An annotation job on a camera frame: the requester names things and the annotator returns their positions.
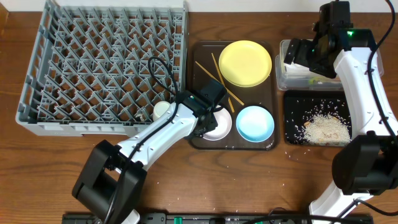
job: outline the brown tray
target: brown tray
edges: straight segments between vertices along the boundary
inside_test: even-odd
[[[197,43],[192,51],[192,57],[190,60],[189,73],[187,73],[186,81],[188,89],[199,90],[206,85],[211,79],[196,63],[198,62],[206,70],[208,70],[214,77],[220,80],[211,53],[214,54],[215,59],[218,63],[223,49],[233,41],[206,41]],[[279,143],[279,125],[278,125],[278,106],[276,97],[276,82],[275,82],[275,69],[274,69],[274,56],[272,53],[272,47],[267,42],[257,42],[261,44],[270,54],[272,59],[272,70],[269,77],[262,82],[260,85],[242,88],[231,84],[224,79],[226,88],[234,93],[244,105],[238,103],[229,94],[223,99],[222,104],[225,105],[229,113],[231,113],[233,125],[229,134],[218,141],[208,141],[202,138],[193,138],[190,140],[190,144],[197,149],[240,149],[240,150],[270,150]],[[231,108],[228,103],[228,96],[231,98],[231,102],[234,106],[235,113],[231,112]],[[242,138],[236,129],[236,117],[239,112],[247,106],[261,106],[267,109],[274,117],[275,129],[271,137],[263,142],[254,143],[249,142]]]

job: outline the white wall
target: white wall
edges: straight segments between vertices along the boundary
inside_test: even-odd
[[[316,12],[331,0],[186,0],[191,12]],[[45,0],[0,0],[8,11],[41,11]],[[55,0],[60,6],[182,7],[182,0]],[[398,0],[391,0],[398,9]],[[385,0],[350,0],[351,12],[389,12]]]

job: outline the small white bowl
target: small white bowl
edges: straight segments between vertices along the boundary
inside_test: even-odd
[[[214,117],[217,120],[218,126],[216,129],[207,132],[203,135],[203,138],[209,141],[217,141],[223,139],[232,128],[232,117],[228,110],[223,108],[219,112],[214,113]]]

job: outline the white cup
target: white cup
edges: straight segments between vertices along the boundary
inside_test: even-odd
[[[154,107],[154,113],[152,114],[152,119],[156,121],[159,119],[170,107],[170,103],[167,101],[160,101]]]

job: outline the yellow plate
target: yellow plate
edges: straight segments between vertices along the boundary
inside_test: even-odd
[[[221,74],[230,83],[252,87],[262,83],[272,68],[271,56],[261,45],[240,40],[226,46],[218,60]]]

